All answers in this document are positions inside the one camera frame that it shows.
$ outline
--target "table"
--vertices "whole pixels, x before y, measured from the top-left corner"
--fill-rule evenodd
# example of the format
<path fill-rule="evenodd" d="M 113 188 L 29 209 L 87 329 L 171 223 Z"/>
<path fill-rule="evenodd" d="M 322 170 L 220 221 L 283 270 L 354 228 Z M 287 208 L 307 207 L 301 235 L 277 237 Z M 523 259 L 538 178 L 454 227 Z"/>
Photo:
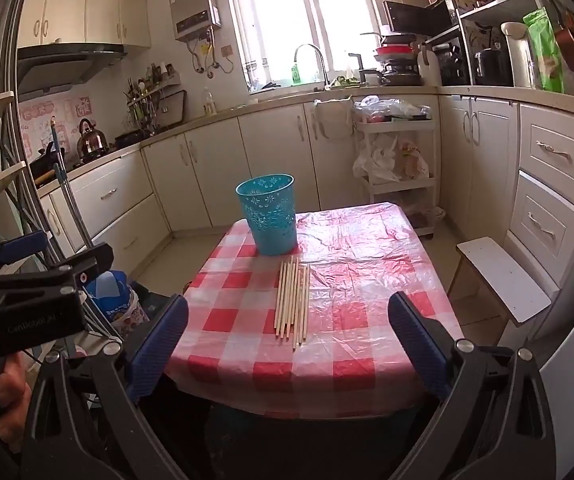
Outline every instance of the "table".
<path fill-rule="evenodd" d="M 311 265 L 304 345 L 293 351 L 273 328 L 289 255 L 258 255 L 241 220 L 186 291 L 189 325 L 166 373 L 194 396 L 279 418 L 380 416 L 413 405 L 423 388 L 388 323 L 388 298 L 404 290 L 454 338 L 462 332 L 404 213 L 383 203 L 296 222 L 292 254 Z"/>

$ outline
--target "range hood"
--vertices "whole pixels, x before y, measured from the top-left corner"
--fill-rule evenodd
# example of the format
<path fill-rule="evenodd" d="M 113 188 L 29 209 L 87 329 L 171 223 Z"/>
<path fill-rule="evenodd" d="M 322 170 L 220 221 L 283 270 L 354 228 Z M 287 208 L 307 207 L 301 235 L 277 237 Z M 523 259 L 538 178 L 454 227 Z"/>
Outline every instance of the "range hood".
<path fill-rule="evenodd" d="M 119 44 L 51 43 L 19 48 L 19 100 L 62 92 L 86 83 L 125 54 Z"/>

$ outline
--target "stainless steel kettle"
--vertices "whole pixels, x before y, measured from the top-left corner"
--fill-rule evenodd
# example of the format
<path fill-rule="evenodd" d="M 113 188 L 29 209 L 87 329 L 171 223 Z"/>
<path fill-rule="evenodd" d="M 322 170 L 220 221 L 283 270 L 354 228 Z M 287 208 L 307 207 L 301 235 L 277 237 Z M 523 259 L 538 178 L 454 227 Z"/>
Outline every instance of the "stainless steel kettle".
<path fill-rule="evenodd" d="M 80 121 L 78 131 L 80 132 L 80 139 L 78 139 L 76 149 L 83 162 L 89 162 L 107 154 L 109 144 L 104 133 L 94 128 L 89 119 L 85 118 Z"/>

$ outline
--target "red container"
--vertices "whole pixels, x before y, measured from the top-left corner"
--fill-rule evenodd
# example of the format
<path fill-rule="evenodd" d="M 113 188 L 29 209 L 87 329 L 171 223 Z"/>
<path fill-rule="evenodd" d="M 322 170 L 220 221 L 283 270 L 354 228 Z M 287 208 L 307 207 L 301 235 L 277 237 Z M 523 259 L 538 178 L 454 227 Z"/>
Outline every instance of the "red container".
<path fill-rule="evenodd" d="M 414 50 L 409 45 L 385 45 L 379 46 L 376 53 L 382 56 L 383 54 L 412 54 Z"/>

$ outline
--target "countertop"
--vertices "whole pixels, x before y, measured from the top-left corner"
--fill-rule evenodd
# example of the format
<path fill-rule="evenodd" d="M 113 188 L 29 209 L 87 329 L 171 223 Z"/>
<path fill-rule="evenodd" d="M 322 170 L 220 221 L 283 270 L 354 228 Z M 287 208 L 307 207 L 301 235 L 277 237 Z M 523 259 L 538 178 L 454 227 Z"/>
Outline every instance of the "countertop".
<path fill-rule="evenodd" d="M 534 104 L 539 106 L 545 106 L 550 108 L 556 108 L 565 112 L 574 114 L 574 96 L 566 94 L 558 94 L 555 92 L 546 92 L 543 90 L 533 90 L 530 88 L 514 88 L 514 87 L 502 87 L 502 86 L 377 86 L 377 87 L 363 87 L 363 88 L 349 88 L 349 89 L 337 89 L 329 90 L 325 92 L 308 92 L 304 94 L 294 94 L 285 97 L 280 97 L 277 99 L 271 99 L 267 101 L 260 102 L 254 105 L 240 106 L 237 108 L 231 108 L 229 110 L 224 110 L 223 112 L 216 114 L 214 116 L 202 117 L 189 123 L 183 124 L 171 130 L 168 130 L 162 134 L 158 134 L 149 139 L 143 140 L 117 152 L 110 153 L 104 157 L 98 158 L 89 164 L 85 164 L 80 168 L 68 173 L 70 180 L 81 176 L 88 171 L 94 170 L 111 160 L 120 158 L 129 153 L 137 152 L 139 149 L 144 148 L 155 142 L 160 142 L 160 140 L 165 140 L 170 137 L 188 132 L 190 130 L 195 130 L 196 128 L 207 126 L 208 124 L 217 123 L 218 121 L 224 121 L 227 119 L 232 119 L 235 117 L 240 117 L 245 114 L 251 114 L 254 112 L 261 112 L 264 110 L 270 110 L 272 108 L 279 108 L 283 106 L 309 103 L 315 101 L 316 99 L 346 99 L 350 96 L 367 96 L 377 94 L 381 96 L 387 95 L 463 95 L 463 96 L 474 96 L 474 97 L 487 97 L 495 99 L 506 99 L 514 100 L 528 104 Z M 57 181 L 49 182 L 45 186 L 42 186 L 38 190 L 38 196 L 43 197 L 48 195 L 55 189 L 59 187 Z"/>

